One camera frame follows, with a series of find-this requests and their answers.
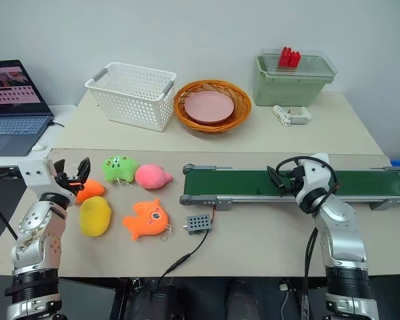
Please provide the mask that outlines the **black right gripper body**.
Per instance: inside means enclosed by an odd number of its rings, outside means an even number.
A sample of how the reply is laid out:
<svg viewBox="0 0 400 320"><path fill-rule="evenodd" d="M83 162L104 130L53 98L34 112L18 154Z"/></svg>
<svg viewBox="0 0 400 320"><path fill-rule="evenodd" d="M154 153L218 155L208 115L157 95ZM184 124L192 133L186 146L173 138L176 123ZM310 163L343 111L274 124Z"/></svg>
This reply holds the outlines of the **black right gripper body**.
<svg viewBox="0 0 400 320"><path fill-rule="evenodd" d="M299 166L288 172L287 176L290 178L291 186L289 188L290 194L298 194L302 190L305 176L304 166Z"/></svg>

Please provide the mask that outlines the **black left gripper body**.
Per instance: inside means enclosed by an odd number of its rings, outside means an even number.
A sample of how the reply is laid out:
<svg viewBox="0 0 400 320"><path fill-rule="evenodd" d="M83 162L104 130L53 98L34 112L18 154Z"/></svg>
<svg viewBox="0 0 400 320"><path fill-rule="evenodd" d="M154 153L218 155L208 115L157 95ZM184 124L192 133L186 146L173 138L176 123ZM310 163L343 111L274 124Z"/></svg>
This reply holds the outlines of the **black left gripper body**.
<svg viewBox="0 0 400 320"><path fill-rule="evenodd" d="M86 179L68 176L66 173L58 173L55 181L59 186L55 195L55 202L75 202L78 193L85 188Z"/></svg>

